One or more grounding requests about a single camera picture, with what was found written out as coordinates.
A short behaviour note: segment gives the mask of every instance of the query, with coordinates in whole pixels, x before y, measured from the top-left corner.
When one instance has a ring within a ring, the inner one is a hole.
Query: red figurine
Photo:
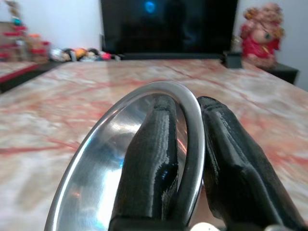
[[[276,63],[275,50],[279,50],[284,36],[281,9],[276,3],[268,3],[261,9],[249,8],[242,25],[244,60],[259,67],[272,67]]]

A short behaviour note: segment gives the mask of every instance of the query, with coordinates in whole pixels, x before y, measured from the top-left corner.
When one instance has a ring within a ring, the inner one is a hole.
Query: black tv screen
[[[102,0],[110,53],[230,50],[237,0]]]

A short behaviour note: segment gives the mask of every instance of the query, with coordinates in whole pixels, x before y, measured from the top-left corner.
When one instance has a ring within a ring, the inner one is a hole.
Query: stainless steel ring
[[[76,192],[84,190],[84,187],[78,188],[76,186],[76,179],[80,179],[80,176],[75,176],[76,171],[82,171],[83,165],[80,163],[80,160],[86,160],[87,155],[91,154],[91,148],[93,147],[90,147],[90,144],[91,142],[95,143],[95,139],[99,136],[100,130],[135,101],[152,94],[166,94],[171,96],[178,103],[185,116],[188,139],[187,155],[176,206],[171,217],[188,225],[199,196],[205,162],[205,133],[201,110],[195,96],[188,88],[173,81],[158,81],[142,86],[123,97],[92,128],[63,175],[51,204],[45,231],[62,230],[59,228],[59,224],[61,223],[60,216],[63,216],[63,214],[64,216],[68,216],[64,212],[65,206],[68,203],[67,201],[72,200],[71,194],[74,190]]]

